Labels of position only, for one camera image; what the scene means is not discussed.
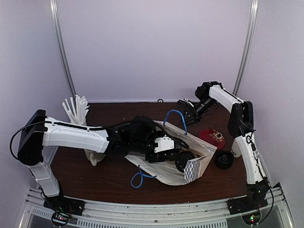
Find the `blue checkered paper bag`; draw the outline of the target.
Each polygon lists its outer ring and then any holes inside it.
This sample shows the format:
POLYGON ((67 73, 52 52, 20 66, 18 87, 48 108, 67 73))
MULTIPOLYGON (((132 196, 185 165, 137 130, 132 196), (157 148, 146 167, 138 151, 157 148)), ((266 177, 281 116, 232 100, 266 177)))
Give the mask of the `blue checkered paper bag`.
POLYGON ((173 140, 166 134, 155 141, 161 146, 151 154, 130 153, 125 158, 139 168, 137 175, 157 179, 170 186, 186 185, 199 179, 210 163, 217 147, 190 133, 182 112, 170 110, 163 122, 156 121, 172 138, 184 146, 173 147, 173 140), (171 113, 181 116, 184 129, 167 123, 171 113))

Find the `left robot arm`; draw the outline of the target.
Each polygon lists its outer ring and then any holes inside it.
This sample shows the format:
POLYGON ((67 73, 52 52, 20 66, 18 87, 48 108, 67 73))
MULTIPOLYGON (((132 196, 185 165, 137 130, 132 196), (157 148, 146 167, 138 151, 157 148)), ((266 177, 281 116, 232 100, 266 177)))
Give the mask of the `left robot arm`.
POLYGON ((37 110, 20 132, 17 159, 29 168, 58 211, 68 207, 68 200, 62 196, 58 180, 44 162, 44 147, 78 148, 121 156, 139 152, 146 154, 150 162, 162 162, 166 155, 181 148, 177 138, 145 116, 106 127, 92 127, 59 121, 47 117, 45 110, 37 110))

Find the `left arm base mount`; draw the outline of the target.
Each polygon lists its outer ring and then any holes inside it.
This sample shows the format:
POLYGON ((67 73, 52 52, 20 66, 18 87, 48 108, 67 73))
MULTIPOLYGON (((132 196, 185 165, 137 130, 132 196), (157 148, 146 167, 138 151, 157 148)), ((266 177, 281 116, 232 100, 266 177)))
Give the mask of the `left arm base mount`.
POLYGON ((85 207, 83 200, 72 199, 67 197, 44 197, 45 208, 52 209, 53 211, 63 212, 68 215, 81 216, 85 207))

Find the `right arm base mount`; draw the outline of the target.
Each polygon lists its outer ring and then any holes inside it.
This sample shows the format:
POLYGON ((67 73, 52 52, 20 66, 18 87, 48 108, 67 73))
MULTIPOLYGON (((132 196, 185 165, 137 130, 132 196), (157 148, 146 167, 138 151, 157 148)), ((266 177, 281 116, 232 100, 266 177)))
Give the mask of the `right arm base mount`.
POLYGON ((235 215, 239 213, 245 213, 252 210, 257 210, 260 207, 265 207, 268 205, 266 199, 262 199, 260 201, 253 201, 251 202, 247 196, 241 198, 230 198, 227 201, 227 206, 230 215, 235 215))

